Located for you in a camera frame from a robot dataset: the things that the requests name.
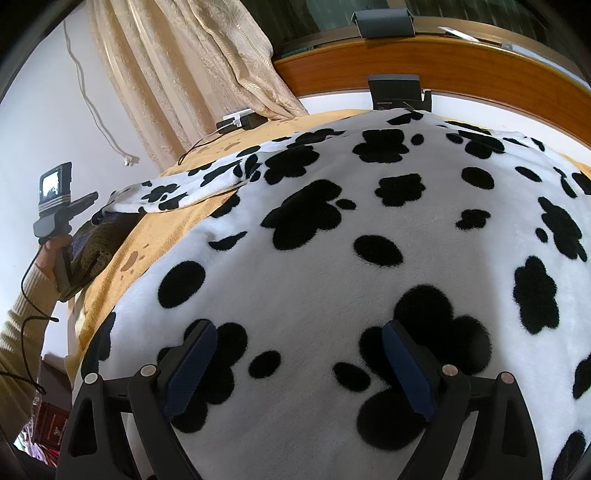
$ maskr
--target black and white spotted blanket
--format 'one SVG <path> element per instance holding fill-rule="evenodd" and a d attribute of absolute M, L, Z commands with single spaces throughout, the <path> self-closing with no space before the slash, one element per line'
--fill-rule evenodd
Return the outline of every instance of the black and white spotted blanket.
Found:
<path fill-rule="evenodd" d="M 105 210 L 235 187 L 120 299 L 82 376 L 133 375 L 209 319 L 218 349 L 173 421 L 205 480 L 396 478 L 425 423 L 383 353 L 394 316 L 442 363 L 513 372 L 544 478 L 566 476 L 591 439 L 587 177 L 533 138 L 393 110 L 131 186 Z"/>

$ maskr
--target wooden headboard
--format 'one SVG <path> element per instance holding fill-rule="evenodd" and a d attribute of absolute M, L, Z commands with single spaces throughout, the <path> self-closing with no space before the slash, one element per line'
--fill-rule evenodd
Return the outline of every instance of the wooden headboard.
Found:
<path fill-rule="evenodd" d="M 367 89 L 367 76 L 412 73 L 421 87 L 510 106 L 591 145 L 591 92 L 539 61 L 435 35 L 362 38 L 274 62 L 296 96 Z"/>

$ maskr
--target curtain fold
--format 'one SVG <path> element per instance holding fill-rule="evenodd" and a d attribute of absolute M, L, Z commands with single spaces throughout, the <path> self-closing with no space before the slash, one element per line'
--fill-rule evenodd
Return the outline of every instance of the curtain fold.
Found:
<path fill-rule="evenodd" d="M 88 0 L 88 7 L 111 82 L 162 171 L 227 113 L 307 113 L 239 0 Z"/>

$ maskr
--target silver screw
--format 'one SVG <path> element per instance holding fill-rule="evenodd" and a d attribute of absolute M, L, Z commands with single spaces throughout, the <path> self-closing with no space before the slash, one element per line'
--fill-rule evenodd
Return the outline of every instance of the silver screw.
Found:
<path fill-rule="evenodd" d="M 97 374 L 95 374 L 94 372 L 92 372 L 91 374 L 88 374 L 84 377 L 84 383 L 92 385 L 94 382 L 96 382 L 96 380 L 98 378 L 99 378 L 99 376 Z"/>
<path fill-rule="evenodd" d="M 455 377 L 457 375 L 457 367 L 455 365 L 443 365 L 441 370 L 443 371 L 443 374 L 448 377 Z"/>
<path fill-rule="evenodd" d="M 503 381 L 503 383 L 511 385 L 515 381 L 515 377 L 511 375 L 509 372 L 503 372 L 501 374 L 501 380 Z"/>
<path fill-rule="evenodd" d="M 139 373 L 141 373 L 142 377 L 151 377 L 156 373 L 156 367 L 154 365 L 144 365 Z"/>

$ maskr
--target cream sweater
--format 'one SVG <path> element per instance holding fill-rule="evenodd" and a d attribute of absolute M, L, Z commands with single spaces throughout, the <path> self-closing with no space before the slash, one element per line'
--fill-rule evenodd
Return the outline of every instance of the cream sweater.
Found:
<path fill-rule="evenodd" d="M 27 297 L 42 312 L 51 315 L 59 296 L 56 284 L 35 264 L 25 279 L 24 290 Z M 27 377 L 22 361 L 21 326 L 23 321 L 31 315 L 39 315 L 39 313 L 19 293 L 0 330 L 0 370 Z M 48 320 L 31 320 L 25 327 L 25 354 L 31 375 L 35 379 L 39 372 L 41 348 L 47 323 Z M 22 426 L 31 417 L 34 394 L 33 386 L 0 375 L 0 425 L 8 438 L 15 439 Z"/>

